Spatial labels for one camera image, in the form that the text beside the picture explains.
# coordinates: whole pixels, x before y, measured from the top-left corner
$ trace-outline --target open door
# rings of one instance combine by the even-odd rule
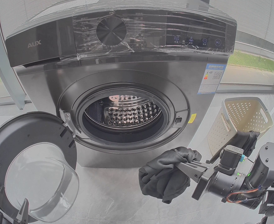
[[[77,150],[72,133],[58,117],[30,112],[0,127],[0,202],[8,216],[28,200],[28,222],[54,222],[72,207],[79,191]]]

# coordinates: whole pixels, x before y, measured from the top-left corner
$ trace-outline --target laundry basket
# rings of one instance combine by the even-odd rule
[[[273,127],[273,120],[259,98],[225,99],[207,135],[212,155],[219,153],[238,130],[260,132],[260,138],[270,127]]]

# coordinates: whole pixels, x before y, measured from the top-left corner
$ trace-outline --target front-load washing machine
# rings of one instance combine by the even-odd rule
[[[77,162],[128,168],[189,145],[236,30],[235,20],[197,0],[68,0],[5,44],[36,109],[59,118],[61,137],[71,131]]]

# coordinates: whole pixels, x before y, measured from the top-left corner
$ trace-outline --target black cloth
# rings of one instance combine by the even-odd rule
[[[139,169],[139,185],[143,195],[171,203],[190,186],[190,178],[175,163],[200,161],[201,154],[190,148],[177,147],[162,153]]]
[[[233,136],[227,144],[222,147],[210,160],[211,163],[213,163],[219,156],[223,148],[225,148],[227,145],[232,145],[235,147],[242,148],[244,150],[244,155],[249,157],[253,150],[255,149],[257,138],[260,135],[260,132],[255,131],[249,131],[249,132],[242,132],[237,131],[235,136]]]

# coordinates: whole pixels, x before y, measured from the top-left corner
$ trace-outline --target cable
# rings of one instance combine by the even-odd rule
[[[259,187],[258,187],[258,188],[255,188],[255,189],[240,190],[240,191],[238,191],[238,192],[229,193],[228,196],[226,197],[226,201],[228,201],[229,203],[244,203],[244,202],[254,201],[254,200],[256,200],[256,198],[232,201],[232,200],[229,199],[229,197],[232,196],[232,195],[235,195],[235,194],[256,192],[256,191],[258,191],[260,188],[261,188],[261,186],[259,185]]]
[[[247,160],[249,160],[251,163],[254,163],[251,159],[247,158]]]

